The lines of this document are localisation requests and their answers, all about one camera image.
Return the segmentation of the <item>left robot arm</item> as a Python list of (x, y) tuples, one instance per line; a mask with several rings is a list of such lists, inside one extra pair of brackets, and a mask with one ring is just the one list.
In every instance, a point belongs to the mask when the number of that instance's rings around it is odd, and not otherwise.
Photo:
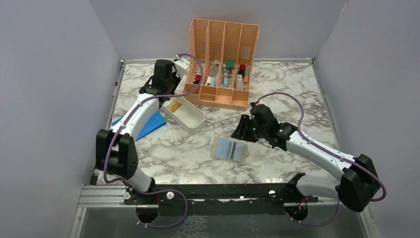
[(151, 116), (174, 94), (189, 66), (185, 59), (157, 60), (153, 75), (140, 88), (133, 106), (117, 124), (96, 135), (95, 168), (132, 186), (138, 199), (146, 204), (156, 196), (154, 179), (138, 168), (135, 140)]

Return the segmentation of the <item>white oblong tray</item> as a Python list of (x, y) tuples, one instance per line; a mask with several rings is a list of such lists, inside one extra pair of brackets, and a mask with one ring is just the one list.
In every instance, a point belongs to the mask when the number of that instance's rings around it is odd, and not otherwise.
[[(178, 100), (182, 106), (175, 112), (170, 112), (166, 106), (172, 100)], [(160, 110), (173, 119), (187, 133), (195, 135), (205, 126), (206, 114), (184, 97), (173, 97), (164, 102)]]

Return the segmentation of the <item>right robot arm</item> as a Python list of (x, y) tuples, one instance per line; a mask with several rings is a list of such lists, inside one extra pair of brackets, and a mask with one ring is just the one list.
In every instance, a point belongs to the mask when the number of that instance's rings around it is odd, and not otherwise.
[(278, 122), (271, 109), (254, 105), (250, 115), (241, 115), (231, 138), (257, 142), (266, 140), (272, 148), (297, 154), (320, 166), (332, 175), (332, 179), (302, 175), (286, 187), (286, 196), (293, 202), (304, 196), (321, 196), (338, 199), (355, 212), (362, 212), (374, 201), (380, 183), (374, 163), (370, 157), (357, 157), (321, 145), (307, 134), (299, 132), (297, 126)]

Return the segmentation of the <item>beige card holder wallet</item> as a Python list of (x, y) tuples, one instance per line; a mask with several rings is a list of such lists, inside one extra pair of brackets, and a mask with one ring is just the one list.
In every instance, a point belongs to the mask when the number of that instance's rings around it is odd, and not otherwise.
[(211, 149), (210, 157), (244, 165), (249, 155), (249, 146), (235, 140), (216, 137)]

